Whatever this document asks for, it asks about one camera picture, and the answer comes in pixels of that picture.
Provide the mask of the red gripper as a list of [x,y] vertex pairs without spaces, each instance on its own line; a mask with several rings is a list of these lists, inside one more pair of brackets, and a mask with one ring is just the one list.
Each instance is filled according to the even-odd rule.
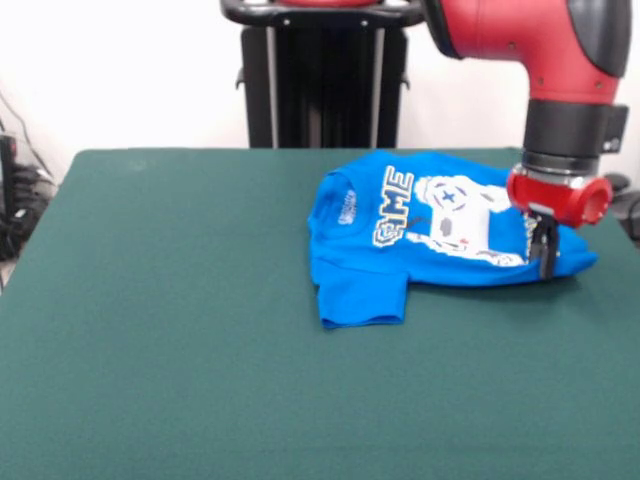
[[574,229],[596,225],[606,215],[613,198],[606,178],[543,175],[521,167],[509,173],[507,192],[515,208],[535,214],[530,260],[540,261],[542,279],[554,275],[558,223]]

